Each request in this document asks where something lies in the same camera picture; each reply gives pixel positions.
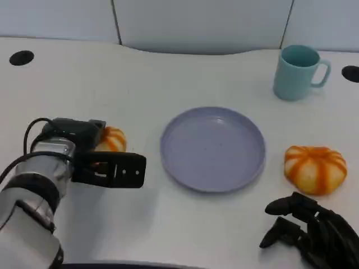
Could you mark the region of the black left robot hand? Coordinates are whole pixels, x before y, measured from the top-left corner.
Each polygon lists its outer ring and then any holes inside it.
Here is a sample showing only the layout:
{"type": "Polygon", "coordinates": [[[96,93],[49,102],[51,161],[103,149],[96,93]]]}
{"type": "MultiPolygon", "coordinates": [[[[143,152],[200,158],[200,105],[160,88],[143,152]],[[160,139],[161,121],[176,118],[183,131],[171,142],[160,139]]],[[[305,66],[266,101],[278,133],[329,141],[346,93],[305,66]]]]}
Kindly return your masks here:
{"type": "Polygon", "coordinates": [[[91,119],[89,121],[70,118],[55,118],[54,127],[47,123],[41,132],[44,138],[65,138],[76,145],[78,151],[94,150],[100,143],[106,127],[106,122],[91,119]]]}

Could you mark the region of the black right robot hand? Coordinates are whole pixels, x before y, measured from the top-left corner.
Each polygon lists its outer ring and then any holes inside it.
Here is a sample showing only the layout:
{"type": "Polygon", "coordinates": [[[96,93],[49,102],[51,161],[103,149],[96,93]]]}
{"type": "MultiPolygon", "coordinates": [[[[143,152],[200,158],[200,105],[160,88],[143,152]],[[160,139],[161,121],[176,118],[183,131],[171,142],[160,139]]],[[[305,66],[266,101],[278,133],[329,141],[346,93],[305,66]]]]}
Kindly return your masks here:
{"type": "Polygon", "coordinates": [[[278,218],[260,248],[282,242],[312,268],[358,268],[358,235],[341,215],[298,192],[269,203],[265,212],[278,218]]]}

